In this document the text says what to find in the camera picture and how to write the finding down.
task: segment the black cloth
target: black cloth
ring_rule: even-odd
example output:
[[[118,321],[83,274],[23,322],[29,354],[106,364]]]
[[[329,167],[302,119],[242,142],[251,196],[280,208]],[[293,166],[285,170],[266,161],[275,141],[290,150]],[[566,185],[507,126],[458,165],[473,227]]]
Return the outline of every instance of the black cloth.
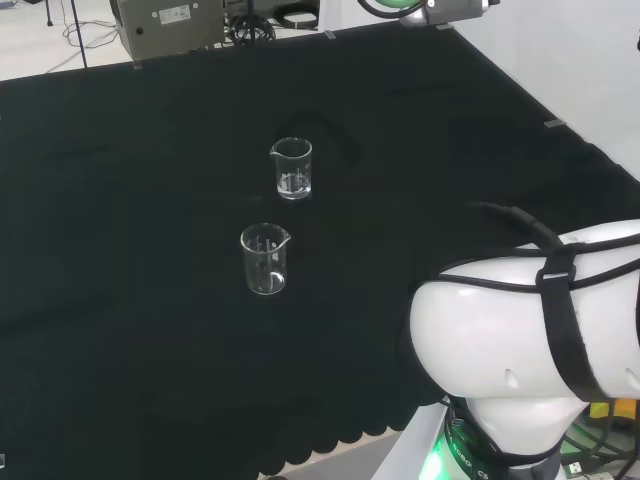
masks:
[[[637,218],[640,188],[455,31],[397,24],[0,84],[1,479],[255,479],[441,392],[401,361],[410,286]],[[268,151],[314,146],[283,203]],[[240,233],[293,236],[248,291]]]

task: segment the white wall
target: white wall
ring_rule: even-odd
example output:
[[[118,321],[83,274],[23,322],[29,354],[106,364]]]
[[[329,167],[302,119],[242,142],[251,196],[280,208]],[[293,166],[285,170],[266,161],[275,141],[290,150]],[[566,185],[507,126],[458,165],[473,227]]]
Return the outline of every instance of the white wall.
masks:
[[[362,25],[369,16],[355,0],[322,3],[328,29]],[[502,0],[455,27],[640,178],[640,0]]]

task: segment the liquid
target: liquid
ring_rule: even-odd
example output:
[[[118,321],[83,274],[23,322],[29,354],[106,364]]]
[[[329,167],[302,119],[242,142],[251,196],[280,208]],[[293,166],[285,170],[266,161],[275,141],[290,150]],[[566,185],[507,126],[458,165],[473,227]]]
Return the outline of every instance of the liquid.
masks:
[[[287,200],[300,200],[311,192],[309,178],[299,173],[283,175],[278,183],[278,193]]]

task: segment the metal clip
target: metal clip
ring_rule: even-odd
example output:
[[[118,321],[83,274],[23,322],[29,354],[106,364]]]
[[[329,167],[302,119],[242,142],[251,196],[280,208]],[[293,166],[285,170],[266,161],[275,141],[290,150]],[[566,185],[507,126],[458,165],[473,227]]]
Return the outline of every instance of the metal clip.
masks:
[[[561,127],[562,125],[566,125],[567,122],[556,118],[555,120],[549,120],[548,122],[544,122],[544,126],[547,128]]]

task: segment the glass beaker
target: glass beaker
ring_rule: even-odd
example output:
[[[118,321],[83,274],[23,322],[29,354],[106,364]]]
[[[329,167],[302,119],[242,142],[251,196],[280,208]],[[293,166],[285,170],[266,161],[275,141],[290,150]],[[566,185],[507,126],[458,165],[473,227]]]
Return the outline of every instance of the glass beaker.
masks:
[[[291,235],[269,223],[252,225],[242,232],[247,286],[260,295],[279,292],[287,283],[287,242]]]
[[[271,147],[278,193],[300,200],[311,193],[311,143],[303,138],[283,138]]]

